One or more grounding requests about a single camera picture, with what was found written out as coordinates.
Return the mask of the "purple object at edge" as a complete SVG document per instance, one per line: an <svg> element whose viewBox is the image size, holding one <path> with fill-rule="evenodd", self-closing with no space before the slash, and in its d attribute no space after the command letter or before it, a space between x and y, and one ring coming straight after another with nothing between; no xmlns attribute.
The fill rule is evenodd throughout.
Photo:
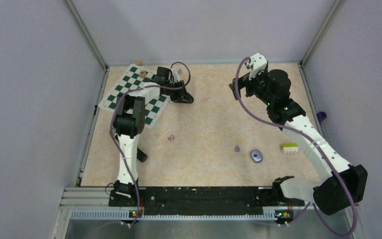
<svg viewBox="0 0 382 239"><path fill-rule="evenodd" d="M319 122L322 122L322 121L324 121L325 119L327 119L327 114L326 114L326 112L318 112L318 113L316 114L316 116L317 116L317 119L318 119Z"/></svg>

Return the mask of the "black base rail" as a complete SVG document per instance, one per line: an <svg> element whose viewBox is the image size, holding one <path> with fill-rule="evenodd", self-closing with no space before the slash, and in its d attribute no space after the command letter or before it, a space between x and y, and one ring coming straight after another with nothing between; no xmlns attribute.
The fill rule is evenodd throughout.
<svg viewBox="0 0 382 239"><path fill-rule="evenodd" d="M280 202L271 187L146 187L131 197L111 191L108 205L140 206L146 216L252 216L262 215L267 207L304 206L305 202Z"/></svg>

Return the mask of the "green white toy brick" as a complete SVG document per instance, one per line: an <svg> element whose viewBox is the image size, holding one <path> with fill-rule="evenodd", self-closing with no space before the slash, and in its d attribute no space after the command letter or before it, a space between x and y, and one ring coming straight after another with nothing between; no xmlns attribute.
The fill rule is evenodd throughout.
<svg viewBox="0 0 382 239"><path fill-rule="evenodd" d="M297 143L283 143L280 145L281 153L284 155L296 154L299 152Z"/></svg>

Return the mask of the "green white chessboard mat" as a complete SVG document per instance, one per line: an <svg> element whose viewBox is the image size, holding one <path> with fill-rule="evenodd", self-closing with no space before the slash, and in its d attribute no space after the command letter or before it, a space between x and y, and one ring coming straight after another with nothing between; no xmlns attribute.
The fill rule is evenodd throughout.
<svg viewBox="0 0 382 239"><path fill-rule="evenodd" d="M139 76L141 71L147 72L145 78L141 78ZM145 126L147 128L152 128L170 101L170 98L167 95L157 96L157 88L149 88L147 90L143 89L143 87L146 86L146 83L152 80L155 75L155 70L150 70L142 66L131 64L121 75L119 80L111 87L108 93L103 97L98 104L98 107L112 113L116 107L117 96L119 94L140 88L140 91L135 91L131 93L131 95L145 98Z"/></svg>

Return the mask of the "grey purple charging case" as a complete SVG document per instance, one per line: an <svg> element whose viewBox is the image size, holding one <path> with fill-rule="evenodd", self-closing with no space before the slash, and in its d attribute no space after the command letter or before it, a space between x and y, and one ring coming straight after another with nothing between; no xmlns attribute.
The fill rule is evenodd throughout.
<svg viewBox="0 0 382 239"><path fill-rule="evenodd" d="M255 163L260 163L263 161L263 155L258 149L252 149L250 151L250 156Z"/></svg>

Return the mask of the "wooden chess piece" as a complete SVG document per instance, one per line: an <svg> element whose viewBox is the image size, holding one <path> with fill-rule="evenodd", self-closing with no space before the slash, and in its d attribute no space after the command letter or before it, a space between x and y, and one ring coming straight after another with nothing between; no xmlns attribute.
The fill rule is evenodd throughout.
<svg viewBox="0 0 382 239"><path fill-rule="evenodd" d="M140 76L141 78L145 78L146 75L147 75L147 72L145 72L145 71L141 71L141 72L139 73L139 76Z"/></svg>

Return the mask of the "black cuboid bar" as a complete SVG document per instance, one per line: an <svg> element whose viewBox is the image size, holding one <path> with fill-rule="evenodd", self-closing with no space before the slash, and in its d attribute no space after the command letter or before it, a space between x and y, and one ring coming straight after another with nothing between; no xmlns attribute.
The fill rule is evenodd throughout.
<svg viewBox="0 0 382 239"><path fill-rule="evenodd" d="M148 155L144 153L140 148L137 149L137 160L145 162L148 159Z"/></svg>

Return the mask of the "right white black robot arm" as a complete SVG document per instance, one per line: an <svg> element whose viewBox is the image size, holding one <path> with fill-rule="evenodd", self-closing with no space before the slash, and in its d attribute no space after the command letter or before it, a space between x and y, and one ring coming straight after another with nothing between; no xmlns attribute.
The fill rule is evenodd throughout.
<svg viewBox="0 0 382 239"><path fill-rule="evenodd" d="M278 178L272 200L285 205L291 199L304 200L330 216L362 201L368 173L362 165L352 165L312 125L302 107L290 97L291 81L283 70L258 70L240 76L236 74L229 85L234 98L254 119L278 127L297 144L316 170L320 182L298 180L293 176ZM267 106L269 121L249 111L241 99L255 96Z"/></svg>

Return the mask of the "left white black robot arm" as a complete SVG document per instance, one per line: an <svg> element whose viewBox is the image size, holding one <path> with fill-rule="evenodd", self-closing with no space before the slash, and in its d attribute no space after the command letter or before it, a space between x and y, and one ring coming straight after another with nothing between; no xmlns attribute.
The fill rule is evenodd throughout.
<svg viewBox="0 0 382 239"><path fill-rule="evenodd" d="M187 83L180 79L181 70L158 67L155 76L136 89L121 93L116 98L111 119L110 136L120 153L120 165L114 193L128 206L139 201L136 163L146 160L138 150L138 142L145 128L145 107L153 99L168 96L174 103L191 104L194 98L186 90Z"/></svg>

